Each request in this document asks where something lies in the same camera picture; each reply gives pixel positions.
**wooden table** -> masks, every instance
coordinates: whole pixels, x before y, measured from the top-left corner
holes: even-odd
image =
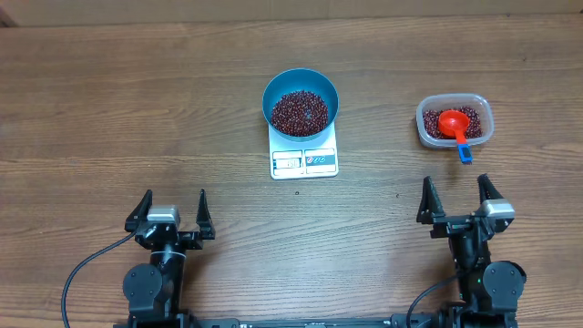
[[[270,177],[261,95],[290,67],[338,88],[336,178]],[[414,221],[423,177],[465,214],[488,172],[517,210],[490,246],[528,273],[521,327],[579,327],[582,91],[583,15],[2,29],[0,326],[62,327],[66,277],[147,189],[190,229],[208,192],[218,237],[189,254],[183,297],[201,318],[403,313],[453,273]],[[415,130],[418,103],[451,92],[494,111],[471,167]],[[122,323],[122,279],[148,256],[129,242],[84,268],[72,326]]]

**plastic container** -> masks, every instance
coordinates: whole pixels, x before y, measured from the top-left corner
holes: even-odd
[[[488,141],[494,134],[494,117],[492,108],[486,99],[476,94],[444,94],[425,98],[417,107],[417,131],[421,143],[432,149],[457,148],[455,139],[437,139],[427,134],[423,122],[423,113],[429,110],[445,110],[450,108],[460,108],[469,106],[480,115],[480,125],[483,135],[480,138],[469,138],[469,146],[479,145]]]

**scale display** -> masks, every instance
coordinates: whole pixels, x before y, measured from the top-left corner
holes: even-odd
[[[310,141],[291,141],[270,127],[271,177],[305,179],[338,174],[338,153],[334,125]]]

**black cable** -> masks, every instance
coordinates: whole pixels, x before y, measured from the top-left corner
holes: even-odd
[[[466,274],[466,272],[459,272],[455,276],[451,276],[451,277],[445,279],[444,281],[438,282],[435,285],[427,288],[425,290],[425,292],[422,292],[419,296],[417,296],[417,298],[411,303],[411,306],[409,306],[409,310],[407,311],[407,316],[405,317],[405,322],[407,323],[407,328],[411,328],[411,314],[413,314],[413,309],[425,296],[427,296],[432,291],[435,291],[435,290],[438,290],[440,288],[445,287],[446,285],[454,282],[455,280],[459,279],[460,277],[463,277],[465,274]]]
[[[407,328],[411,328],[411,314],[413,314],[413,309],[425,296],[427,296],[432,291],[443,288],[446,285],[452,283],[453,281],[464,277],[465,275],[469,274],[476,267],[477,263],[480,260],[480,252],[482,251],[482,243],[479,240],[479,237],[480,237],[480,225],[479,224],[476,225],[476,234],[477,234],[477,236],[475,236],[475,238],[474,238],[474,240],[477,241],[476,245],[474,246],[476,248],[476,258],[474,259],[472,266],[467,268],[467,271],[459,272],[456,275],[445,279],[444,281],[436,283],[435,285],[427,288],[425,290],[425,292],[422,292],[419,296],[417,296],[417,298],[411,303],[411,306],[409,306],[409,310],[407,311],[407,316],[405,317],[405,323],[407,324]]]
[[[88,258],[86,258],[82,262],[80,262],[78,264],[78,266],[71,272],[71,274],[69,274],[69,278],[65,282],[65,288],[63,288],[63,295],[61,296],[61,315],[63,317],[63,323],[65,324],[65,328],[71,328],[69,326],[69,320],[66,317],[66,292],[68,292],[68,290],[69,290],[69,286],[71,285],[71,282],[73,281],[73,277],[75,277],[77,272],[79,270],[81,270],[81,268],[83,268],[83,266],[85,266],[85,264],[89,263],[91,260],[95,259],[97,256],[99,256],[107,251],[111,251],[111,250],[115,249],[117,246],[121,245],[122,243],[129,241],[135,235],[136,235],[136,232],[133,231],[132,233],[130,233],[127,237],[125,237],[121,241],[116,241],[115,243],[104,248],[103,250],[98,251],[95,254],[89,256]]]

